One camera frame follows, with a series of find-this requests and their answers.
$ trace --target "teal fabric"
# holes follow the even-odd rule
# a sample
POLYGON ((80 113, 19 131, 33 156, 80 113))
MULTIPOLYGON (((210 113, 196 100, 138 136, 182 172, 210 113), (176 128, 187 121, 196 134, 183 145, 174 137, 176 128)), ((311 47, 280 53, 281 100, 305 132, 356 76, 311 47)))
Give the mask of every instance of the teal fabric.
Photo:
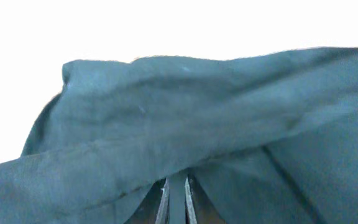
POLYGON ((185 169, 228 223, 358 223, 358 48, 77 60, 63 81, 0 164, 0 223, 124 223, 185 169))

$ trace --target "dark teal garment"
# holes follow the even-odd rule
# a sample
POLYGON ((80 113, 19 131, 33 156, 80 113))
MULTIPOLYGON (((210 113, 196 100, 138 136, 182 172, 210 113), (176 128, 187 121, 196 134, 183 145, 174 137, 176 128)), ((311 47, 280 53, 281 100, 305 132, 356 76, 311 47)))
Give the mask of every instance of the dark teal garment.
POLYGON ((183 170, 228 223, 358 223, 358 48, 77 60, 63 81, 0 164, 0 223, 125 223, 183 170))

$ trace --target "fabric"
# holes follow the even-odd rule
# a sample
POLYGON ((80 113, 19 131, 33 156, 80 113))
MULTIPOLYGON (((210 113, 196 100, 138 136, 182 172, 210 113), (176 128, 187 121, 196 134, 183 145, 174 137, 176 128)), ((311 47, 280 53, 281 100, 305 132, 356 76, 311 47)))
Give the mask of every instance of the fabric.
POLYGON ((228 223, 358 223, 358 48, 77 60, 63 81, 0 164, 0 223, 124 223, 187 168, 228 223))

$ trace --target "white background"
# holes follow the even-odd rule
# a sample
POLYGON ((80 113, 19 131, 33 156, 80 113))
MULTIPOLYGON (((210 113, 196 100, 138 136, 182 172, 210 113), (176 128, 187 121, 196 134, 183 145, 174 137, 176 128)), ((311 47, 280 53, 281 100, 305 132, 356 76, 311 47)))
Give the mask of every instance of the white background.
POLYGON ((0 163, 19 157, 66 62, 358 46, 358 1, 326 2, 0 1, 0 163))

